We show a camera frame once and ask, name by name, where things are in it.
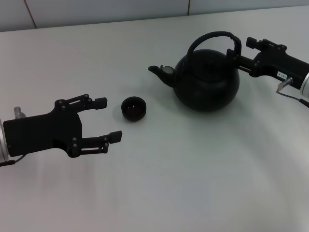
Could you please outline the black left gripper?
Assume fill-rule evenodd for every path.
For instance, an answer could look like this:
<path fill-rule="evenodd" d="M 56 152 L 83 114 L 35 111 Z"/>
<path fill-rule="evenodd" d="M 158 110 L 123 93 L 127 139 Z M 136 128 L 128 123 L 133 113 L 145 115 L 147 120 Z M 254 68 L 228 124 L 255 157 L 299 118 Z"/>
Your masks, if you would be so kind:
<path fill-rule="evenodd" d="M 121 141 L 122 131 L 82 138 L 78 113 L 105 109 L 107 102 L 107 98 L 92 100 L 88 94 L 83 94 L 68 100 L 57 100 L 54 109 L 47 114 L 4 121 L 9 155 L 16 157 L 52 148 L 62 149 L 70 158 L 106 154 L 110 144 Z"/>

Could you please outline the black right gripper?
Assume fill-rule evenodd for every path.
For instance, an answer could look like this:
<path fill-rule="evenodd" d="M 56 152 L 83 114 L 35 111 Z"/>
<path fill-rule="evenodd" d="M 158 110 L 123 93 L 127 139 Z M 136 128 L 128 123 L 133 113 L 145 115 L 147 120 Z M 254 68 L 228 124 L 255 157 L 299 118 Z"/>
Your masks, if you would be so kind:
<path fill-rule="evenodd" d="M 251 77 L 271 76 L 278 80 L 282 73 L 293 79 L 294 84 L 302 84 L 309 73 L 309 64 L 286 54 L 287 46 L 276 44 L 267 39 L 256 40 L 248 37 L 246 46 L 260 51 L 255 58 L 241 56 L 232 49 L 226 52 L 229 64 L 239 70 L 247 72 Z"/>

